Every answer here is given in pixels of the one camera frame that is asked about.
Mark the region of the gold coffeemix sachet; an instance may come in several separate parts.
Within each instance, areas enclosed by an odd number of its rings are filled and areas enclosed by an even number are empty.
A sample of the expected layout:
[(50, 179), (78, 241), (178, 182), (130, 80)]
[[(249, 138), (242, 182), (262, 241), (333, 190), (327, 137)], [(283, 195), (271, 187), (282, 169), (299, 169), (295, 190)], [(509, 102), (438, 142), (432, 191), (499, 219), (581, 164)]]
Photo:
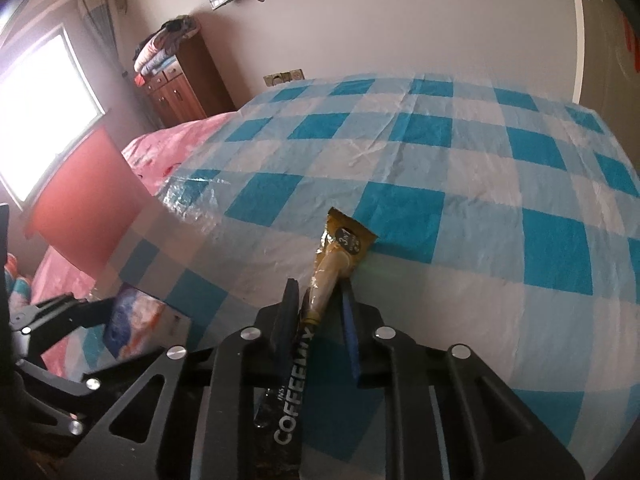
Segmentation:
[(360, 222), (336, 208), (329, 210), (314, 257), (314, 272), (296, 318), (286, 373), (280, 385), (262, 394), (254, 418), (257, 479), (299, 477), (310, 347), (335, 285), (350, 278), (375, 241), (376, 235)]

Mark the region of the orange plastic basin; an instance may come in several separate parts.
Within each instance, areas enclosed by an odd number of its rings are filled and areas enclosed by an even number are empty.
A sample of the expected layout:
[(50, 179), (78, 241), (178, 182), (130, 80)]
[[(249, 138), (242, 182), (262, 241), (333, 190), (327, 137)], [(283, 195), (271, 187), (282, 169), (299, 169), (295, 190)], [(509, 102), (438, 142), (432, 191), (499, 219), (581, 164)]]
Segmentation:
[(102, 127), (68, 154), (25, 211), (40, 235), (78, 270), (97, 278), (154, 197)]

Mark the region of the pink love you bedspread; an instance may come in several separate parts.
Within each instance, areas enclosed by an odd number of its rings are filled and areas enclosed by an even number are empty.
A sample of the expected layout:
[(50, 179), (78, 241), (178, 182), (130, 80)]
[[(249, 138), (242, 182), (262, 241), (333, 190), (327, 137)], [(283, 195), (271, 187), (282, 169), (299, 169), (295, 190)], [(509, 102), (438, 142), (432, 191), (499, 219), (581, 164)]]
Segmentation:
[[(122, 156), (149, 192), (156, 194), (168, 177), (233, 116), (232, 112), (222, 113), (138, 136), (122, 150)], [(39, 304), (66, 294), (85, 298), (95, 282), (55, 249), (48, 248), (32, 280), (32, 302)], [(84, 365), (95, 366), (102, 353), (102, 336), (96, 330), (83, 330), (55, 344), (42, 359), (49, 372), (72, 379), (82, 375)]]

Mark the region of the blue white checkered tablecloth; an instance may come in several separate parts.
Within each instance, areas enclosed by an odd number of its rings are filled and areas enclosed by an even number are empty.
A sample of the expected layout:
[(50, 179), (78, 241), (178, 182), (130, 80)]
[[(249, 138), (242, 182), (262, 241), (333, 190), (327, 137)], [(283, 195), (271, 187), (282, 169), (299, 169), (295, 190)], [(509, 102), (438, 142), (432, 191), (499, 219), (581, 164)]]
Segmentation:
[(218, 344), (307, 285), (326, 214), (375, 232), (358, 300), (468, 344), (593, 478), (639, 413), (639, 179), (592, 110), (419, 74), (245, 104), (168, 179), (96, 288), (129, 284)]

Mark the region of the bright window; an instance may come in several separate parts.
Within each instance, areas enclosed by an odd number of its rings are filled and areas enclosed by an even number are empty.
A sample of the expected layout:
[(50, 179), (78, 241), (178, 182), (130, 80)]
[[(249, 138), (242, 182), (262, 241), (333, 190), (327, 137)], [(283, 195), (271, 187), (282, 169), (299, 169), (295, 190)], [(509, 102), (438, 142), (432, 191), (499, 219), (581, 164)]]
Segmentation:
[(21, 210), (105, 110), (58, 26), (1, 72), (1, 183)]

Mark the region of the brown wooden cabinet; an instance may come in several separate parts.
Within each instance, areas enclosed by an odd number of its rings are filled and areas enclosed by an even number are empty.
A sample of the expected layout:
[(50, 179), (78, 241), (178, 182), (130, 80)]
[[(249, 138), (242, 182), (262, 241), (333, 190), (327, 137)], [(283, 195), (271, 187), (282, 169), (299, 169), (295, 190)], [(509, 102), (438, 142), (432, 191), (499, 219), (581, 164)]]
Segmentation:
[(146, 76), (140, 90), (166, 128), (236, 111), (199, 32)]

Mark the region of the folded blankets pile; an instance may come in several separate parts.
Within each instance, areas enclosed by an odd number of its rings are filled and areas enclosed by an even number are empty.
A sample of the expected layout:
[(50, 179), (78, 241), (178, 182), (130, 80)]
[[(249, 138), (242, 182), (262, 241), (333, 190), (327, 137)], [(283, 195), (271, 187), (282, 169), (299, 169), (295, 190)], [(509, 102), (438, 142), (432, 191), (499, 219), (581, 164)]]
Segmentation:
[(200, 31), (200, 24), (191, 15), (179, 15), (165, 22), (160, 29), (142, 41), (134, 51), (134, 72), (142, 76), (149, 75), (171, 58), (179, 49), (183, 40), (193, 37)]

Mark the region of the grey window curtain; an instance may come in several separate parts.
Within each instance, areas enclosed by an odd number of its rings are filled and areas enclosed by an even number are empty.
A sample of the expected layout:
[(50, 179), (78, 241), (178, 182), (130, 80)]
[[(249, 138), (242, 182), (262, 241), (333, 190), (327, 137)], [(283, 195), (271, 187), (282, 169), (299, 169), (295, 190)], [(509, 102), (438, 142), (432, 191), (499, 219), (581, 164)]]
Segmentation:
[(159, 129), (162, 122), (158, 119), (149, 101), (134, 85), (128, 70), (120, 62), (110, 0), (77, 0), (77, 6), (85, 28), (93, 36), (107, 63), (112, 66), (124, 86), (124, 96), (128, 103), (150, 127)]

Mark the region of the white door with red decal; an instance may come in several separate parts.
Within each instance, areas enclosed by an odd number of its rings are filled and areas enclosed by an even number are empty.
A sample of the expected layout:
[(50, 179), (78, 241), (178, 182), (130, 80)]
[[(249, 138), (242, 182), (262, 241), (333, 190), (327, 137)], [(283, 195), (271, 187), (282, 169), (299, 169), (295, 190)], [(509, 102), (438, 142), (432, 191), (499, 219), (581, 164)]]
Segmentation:
[(577, 65), (574, 100), (619, 136), (639, 125), (638, 38), (615, 0), (574, 0)]

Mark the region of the wall power socket strip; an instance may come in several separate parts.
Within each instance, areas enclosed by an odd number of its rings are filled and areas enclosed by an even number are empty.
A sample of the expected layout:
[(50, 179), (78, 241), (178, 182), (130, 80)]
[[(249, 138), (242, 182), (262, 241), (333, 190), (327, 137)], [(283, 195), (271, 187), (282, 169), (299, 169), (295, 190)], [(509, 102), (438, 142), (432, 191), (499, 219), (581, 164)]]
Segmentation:
[(265, 85), (267, 87), (277, 86), (278, 84), (287, 84), (288, 82), (304, 79), (304, 72), (300, 68), (297, 70), (288, 70), (287, 72), (269, 74), (264, 77)]

